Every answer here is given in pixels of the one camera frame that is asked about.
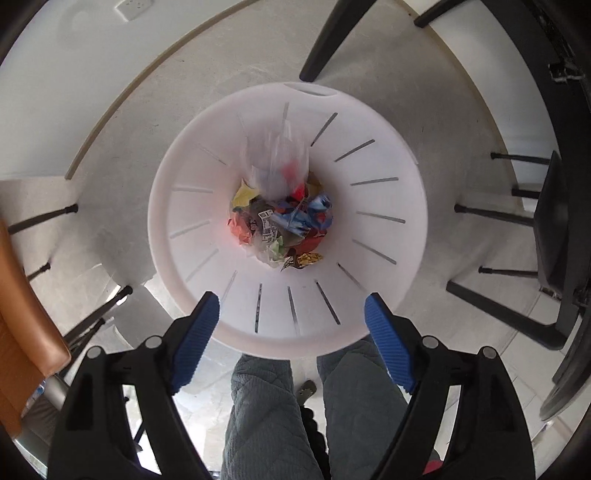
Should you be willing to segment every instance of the power outlet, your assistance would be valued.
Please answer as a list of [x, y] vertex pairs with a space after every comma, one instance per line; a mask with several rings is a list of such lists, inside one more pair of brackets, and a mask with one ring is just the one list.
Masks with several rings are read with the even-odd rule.
[[130, 21], [151, 5], [152, 0], [123, 0], [115, 7], [115, 10], [119, 12], [124, 20]]

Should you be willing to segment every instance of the brown leather seat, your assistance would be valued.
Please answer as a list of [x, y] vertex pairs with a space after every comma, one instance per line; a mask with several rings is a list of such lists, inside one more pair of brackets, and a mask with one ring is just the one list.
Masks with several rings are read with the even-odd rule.
[[11, 437], [43, 379], [70, 361], [61, 334], [33, 292], [0, 219], [0, 421]]

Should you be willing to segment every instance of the blue gripper pad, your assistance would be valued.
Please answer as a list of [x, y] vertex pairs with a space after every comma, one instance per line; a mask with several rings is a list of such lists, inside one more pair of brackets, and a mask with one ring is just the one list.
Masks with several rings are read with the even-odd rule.
[[365, 300], [365, 323], [393, 382], [412, 394], [417, 383], [412, 353], [416, 342], [421, 340], [419, 332], [410, 320], [393, 315], [377, 293]]
[[170, 389], [175, 394], [193, 378], [203, 351], [220, 317], [217, 295], [207, 292], [188, 317], [193, 323], [178, 345], [173, 356]]

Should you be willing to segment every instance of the gray pants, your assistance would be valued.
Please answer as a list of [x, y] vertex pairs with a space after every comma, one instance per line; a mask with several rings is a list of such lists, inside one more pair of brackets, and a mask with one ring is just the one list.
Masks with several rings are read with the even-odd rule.
[[[330, 473], [369, 480], [407, 403], [368, 336], [318, 357]], [[243, 355], [232, 375], [223, 480], [323, 480], [304, 431], [288, 361]]]

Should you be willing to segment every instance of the laundry basket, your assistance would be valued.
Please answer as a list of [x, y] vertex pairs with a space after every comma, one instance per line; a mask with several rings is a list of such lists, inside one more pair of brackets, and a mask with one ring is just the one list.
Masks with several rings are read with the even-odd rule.
[[[303, 270], [249, 256], [228, 227], [241, 181], [245, 130], [261, 115], [287, 119], [309, 140], [310, 170], [334, 221]], [[148, 235], [154, 264], [182, 311], [205, 291], [221, 302], [214, 338], [267, 358], [329, 353], [367, 334], [365, 297], [394, 310], [417, 273], [427, 204], [416, 160], [370, 107], [327, 87], [272, 83], [225, 97], [198, 114], [168, 149], [152, 186]]]

